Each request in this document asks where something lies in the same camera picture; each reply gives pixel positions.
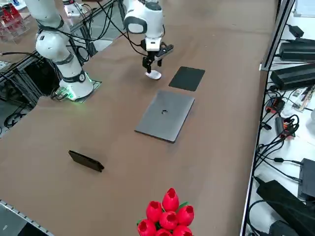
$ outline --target brown table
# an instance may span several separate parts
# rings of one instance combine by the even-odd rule
[[[163,0],[175,50],[163,76],[144,75],[123,38],[85,65],[102,86],[85,104],[40,99],[0,141],[0,197],[56,236],[135,236],[169,187],[195,207],[196,236],[238,235],[263,86],[259,63],[273,0]],[[168,86],[180,66],[205,69],[196,92]],[[158,89],[196,98],[174,144],[134,132]],[[68,150],[99,160],[103,173]]]

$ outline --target black phone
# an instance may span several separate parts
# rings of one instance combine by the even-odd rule
[[[69,151],[69,155],[71,156],[71,158],[81,164],[81,165],[84,165],[86,167],[89,167],[95,171],[98,171],[98,172],[102,172],[104,170],[104,167],[103,165],[99,162],[99,161],[95,161],[85,155],[82,155],[82,154],[79,154],[75,151]]]

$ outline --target artificial tulip bouquet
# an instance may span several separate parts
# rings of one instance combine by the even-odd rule
[[[179,205],[174,188],[167,191],[162,205],[149,202],[146,215],[147,219],[137,223],[140,236],[192,236],[188,226],[194,218],[193,207],[188,202]]]

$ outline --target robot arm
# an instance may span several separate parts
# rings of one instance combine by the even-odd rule
[[[142,65],[147,69],[147,75],[151,77],[151,64],[157,61],[157,65],[162,66],[162,59],[174,48],[173,45],[162,42],[164,36],[162,7],[157,0],[125,0],[124,5],[127,9],[124,19],[126,30],[133,34],[145,34],[141,47],[148,55],[143,57]]]
[[[163,12],[158,2],[145,0],[127,0],[127,14],[124,25],[130,33],[144,33],[145,39],[141,47],[148,52],[143,58],[142,65],[147,69],[150,78],[151,64],[157,61],[162,65],[162,58],[173,50],[173,45],[163,43]],[[70,29],[58,13],[55,0],[25,0],[30,14],[37,20],[41,33],[37,37],[36,49],[43,57],[50,59],[63,75],[60,87],[63,94],[70,100],[76,100],[89,95],[93,91],[93,84],[82,69],[76,55],[66,47],[69,44]],[[65,11],[74,16],[81,13],[81,8],[75,0],[63,0]]]
[[[145,34],[146,51],[159,51],[163,37],[163,11],[157,2],[126,2],[124,27],[134,34]]]

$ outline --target gray laptop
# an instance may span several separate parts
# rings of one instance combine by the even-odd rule
[[[159,90],[135,131],[174,143],[195,98]]]

